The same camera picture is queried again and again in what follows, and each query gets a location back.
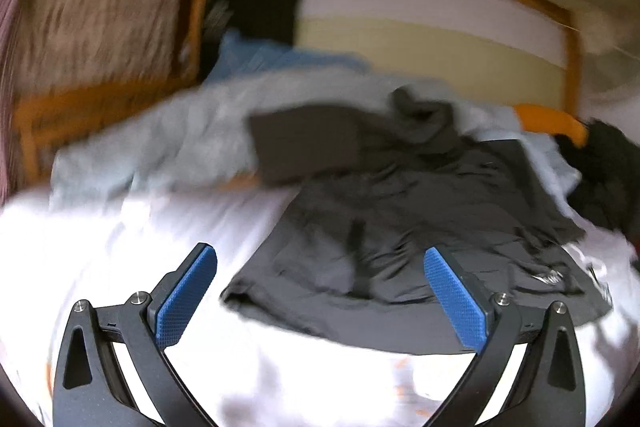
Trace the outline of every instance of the black clothing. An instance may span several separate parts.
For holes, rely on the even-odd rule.
[[[567,198],[582,217],[608,230],[620,230],[630,243],[640,241],[640,148],[617,127],[599,120],[587,126],[588,139],[577,148],[556,136],[567,163],[582,180]]]
[[[223,292],[227,306],[343,344],[458,353],[465,349],[422,267],[437,247],[487,295],[506,291],[541,309],[562,299],[576,325],[609,310],[558,246],[582,230],[559,214],[518,142],[462,139],[449,105],[414,102],[403,90],[394,103],[397,118],[337,106],[252,117],[268,180],[351,173],[303,185]]]
[[[220,39],[236,28],[247,39],[269,39],[293,45],[298,0],[207,0],[202,25],[199,77],[218,60]]]

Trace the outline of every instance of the dark gray clothing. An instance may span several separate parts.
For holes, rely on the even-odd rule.
[[[540,309],[562,299],[576,325],[606,313],[591,280],[559,246],[582,230],[561,216],[520,144],[461,139],[449,105],[396,95],[395,119],[324,106],[253,121],[252,130],[261,130],[254,133],[260,169],[270,179],[279,179],[278,166],[282,178],[296,178],[297,157],[300,172],[313,174],[305,144],[332,154],[331,140],[314,133],[331,129],[342,136],[337,121],[355,150],[342,143],[334,158],[316,155],[319,169],[362,172],[307,181],[225,289],[226,305],[352,346],[460,353],[465,349],[422,268],[424,252],[437,247],[475,274],[488,294],[504,291]],[[323,123],[325,117],[331,122]],[[271,154],[270,145],[280,153]]]

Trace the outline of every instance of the blue gripper pad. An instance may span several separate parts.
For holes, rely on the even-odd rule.
[[[462,345],[476,353],[482,351],[486,342],[486,314],[436,248],[424,253],[424,275]]]
[[[216,251],[209,245],[193,261],[164,300],[156,315],[156,345],[177,344],[218,269]]]

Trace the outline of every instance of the wooden bed frame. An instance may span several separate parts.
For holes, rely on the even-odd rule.
[[[580,42],[577,31],[572,29],[572,14],[547,0],[515,1],[563,26],[566,52],[563,107],[567,113],[575,114],[580,83]],[[113,81],[17,101],[12,122],[20,139],[26,185],[45,182],[49,178],[50,159],[63,145],[136,115],[174,92],[197,84],[205,4],[206,0],[191,1],[187,36],[191,55],[182,76]],[[247,174],[237,176],[223,187],[245,187],[254,183],[255,178]]]

